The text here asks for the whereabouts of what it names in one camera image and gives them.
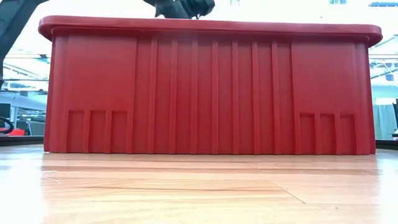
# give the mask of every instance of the wooden floor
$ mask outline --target wooden floor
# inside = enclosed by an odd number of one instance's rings
[[[44,154],[0,147],[0,223],[398,223],[376,156]]]

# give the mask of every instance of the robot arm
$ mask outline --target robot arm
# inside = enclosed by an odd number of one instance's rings
[[[212,12],[214,0],[144,0],[156,8],[155,17],[163,15],[168,19],[199,18]]]

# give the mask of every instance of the red plastic bin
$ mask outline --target red plastic bin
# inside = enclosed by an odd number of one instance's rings
[[[48,16],[47,152],[374,154],[370,25]]]

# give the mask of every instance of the black cable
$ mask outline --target black cable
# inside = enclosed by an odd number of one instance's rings
[[[3,118],[3,117],[0,116],[0,121],[3,121],[3,122],[7,123],[10,126],[7,130],[0,131],[0,133],[9,134],[9,133],[11,133],[11,131],[14,130],[13,123],[10,120],[8,120],[7,118]]]

